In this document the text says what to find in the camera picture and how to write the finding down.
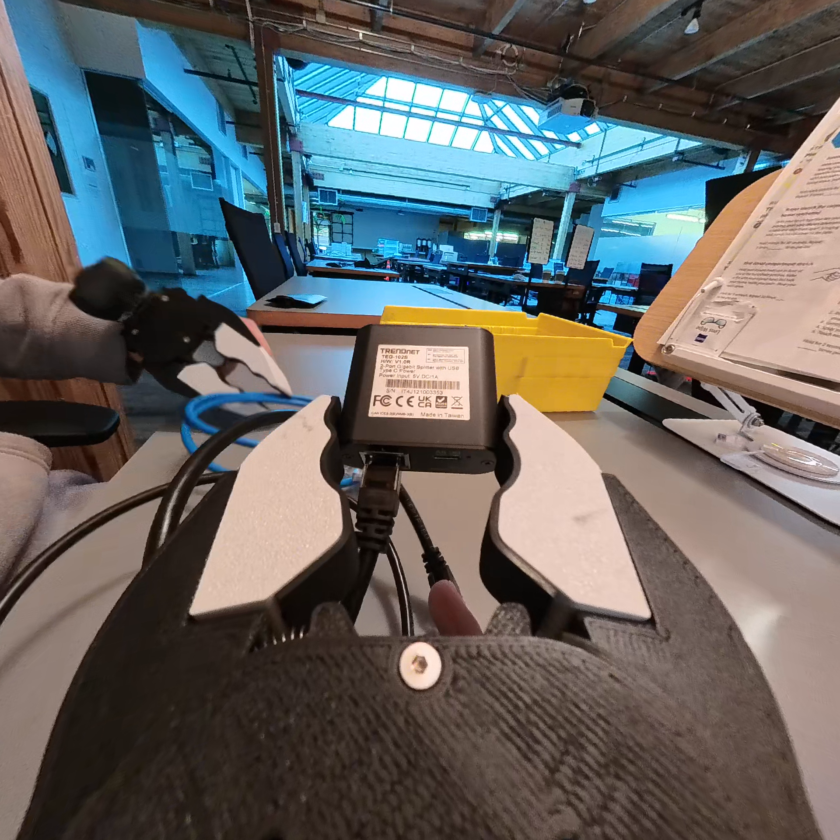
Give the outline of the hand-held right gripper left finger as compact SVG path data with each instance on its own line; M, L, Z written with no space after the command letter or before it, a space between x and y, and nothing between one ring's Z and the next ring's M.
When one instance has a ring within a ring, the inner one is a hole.
M309 629L361 568L341 488L341 402L321 395L268 434L238 470L189 608L195 623L262 614Z

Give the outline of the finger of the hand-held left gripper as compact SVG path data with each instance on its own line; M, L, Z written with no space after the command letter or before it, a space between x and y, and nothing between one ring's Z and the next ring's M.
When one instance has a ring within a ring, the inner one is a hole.
M241 333L227 323L217 327L214 346L227 366L223 382L242 393L292 396L286 375L255 337L248 328Z
M275 387L265 377L252 372L241 362L234 362L232 367L222 369L204 362L188 364L178 372L177 381L199 396L275 394Z

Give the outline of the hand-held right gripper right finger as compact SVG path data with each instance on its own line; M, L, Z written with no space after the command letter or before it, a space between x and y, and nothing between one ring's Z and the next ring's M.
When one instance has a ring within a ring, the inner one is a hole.
M520 395L497 412L499 488L491 500L479 575L502 605L521 607L538 636L584 629L588 618L652 620L600 467Z

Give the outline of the black network splitter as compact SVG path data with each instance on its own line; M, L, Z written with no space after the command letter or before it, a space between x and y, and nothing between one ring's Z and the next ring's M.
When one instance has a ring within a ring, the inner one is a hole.
M486 329L376 324L358 331L338 436L344 463L379 455L403 470L483 475L496 467L495 346Z

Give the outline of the person's left forearm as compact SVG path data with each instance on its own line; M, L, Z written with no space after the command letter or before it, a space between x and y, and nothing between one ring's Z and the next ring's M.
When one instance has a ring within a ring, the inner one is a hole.
M1 376L129 385L140 364L129 357L121 323L80 310L67 284L18 274L1 280Z

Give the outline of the grey desk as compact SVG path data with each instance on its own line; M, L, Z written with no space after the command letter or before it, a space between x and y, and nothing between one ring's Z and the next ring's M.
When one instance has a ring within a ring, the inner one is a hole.
M266 339L295 393L343 396L353 336L268 332ZM550 418L622 481L727 607L778 701L822 834L838 838L837 530L613 402ZM171 479L185 457L174 431L154 434L76 519ZM485 626L497 605L478 571L493 475L409 473L406 484ZM58 710L140 569L156 504L63 554L2 625L1 838L18 834Z

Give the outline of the person's right hand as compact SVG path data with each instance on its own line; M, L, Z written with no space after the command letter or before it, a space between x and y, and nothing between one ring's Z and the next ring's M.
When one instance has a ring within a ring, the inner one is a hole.
M428 594L427 606L432 622L441 637L473 637L482 629L452 581L438 581Z

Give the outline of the wood edged table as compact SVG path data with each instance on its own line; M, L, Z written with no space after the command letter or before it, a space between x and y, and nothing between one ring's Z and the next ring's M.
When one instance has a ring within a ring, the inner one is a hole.
M276 308L277 296L321 296L315 308ZM262 329L304 329L316 333L357 330L380 321L387 306L504 311L504 307L433 283L351 278L294 277L255 301L247 315Z

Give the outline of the yellow plastic bin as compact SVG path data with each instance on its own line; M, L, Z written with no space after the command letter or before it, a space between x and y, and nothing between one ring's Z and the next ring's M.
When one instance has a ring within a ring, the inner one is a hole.
M482 328L493 335L497 396L543 413L593 412L632 339L549 314L387 306L381 324Z

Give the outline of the wooden partition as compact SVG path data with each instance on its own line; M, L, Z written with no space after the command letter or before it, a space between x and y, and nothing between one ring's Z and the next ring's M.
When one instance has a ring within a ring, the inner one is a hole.
M25 69L5 5L1 5L1 274L24 272L70 283L81 262L59 184L44 145ZM133 434L114 385L86 379L1 380L9 400L59 400L115 410L118 431L102 444L55 449L58 469L109 480L135 452Z

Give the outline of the round clear lens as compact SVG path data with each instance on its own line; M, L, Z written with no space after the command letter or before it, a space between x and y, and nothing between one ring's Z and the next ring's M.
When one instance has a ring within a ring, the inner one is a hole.
M755 455L762 462L789 475L828 484L839 483L838 462L825 455L778 444L764 444Z

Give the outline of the small clear plastic bag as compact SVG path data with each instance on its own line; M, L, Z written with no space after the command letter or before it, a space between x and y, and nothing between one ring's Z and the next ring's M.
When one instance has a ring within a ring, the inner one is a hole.
M664 352L684 350L716 358L740 335L757 312L756 306L747 302L701 303L681 316L658 343Z

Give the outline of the wooden document stand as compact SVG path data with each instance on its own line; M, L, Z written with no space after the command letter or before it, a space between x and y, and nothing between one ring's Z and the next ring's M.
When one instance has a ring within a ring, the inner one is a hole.
M674 278L643 315L634 343L646 362L699 381L734 416L731 421L722 422L667 421L669 428L718 457L725 465L761 481L827 522L838 524L838 483L789 475L755 455L762 445L770 444L806 449L830 458L829 454L822 454L811 444L793 440L790 435L759 429L759 415L747 403L747 398L838 428L839 374L838 382L825 381L728 360L721 355L712 358L684 350L668 353L658 343L681 316L698 304L727 301L721 291L728 257L735 255L744 244L747 237L742 231L744 225L782 170L764 175L746 186L720 211ZM719 433L748 435L752 443L744 450L720 447L715 443Z

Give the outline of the printed paper sheet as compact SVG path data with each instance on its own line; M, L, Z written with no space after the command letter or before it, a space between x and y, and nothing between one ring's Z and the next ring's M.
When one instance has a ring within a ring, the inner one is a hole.
M721 296L754 314L721 357L838 382L838 138L835 103L744 225Z

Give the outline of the ceiling projector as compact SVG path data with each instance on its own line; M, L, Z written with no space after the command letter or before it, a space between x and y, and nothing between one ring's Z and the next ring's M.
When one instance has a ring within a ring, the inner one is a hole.
M541 133L567 135L582 130L597 115L596 102L587 86L567 80L551 91L549 101L539 114L538 127Z

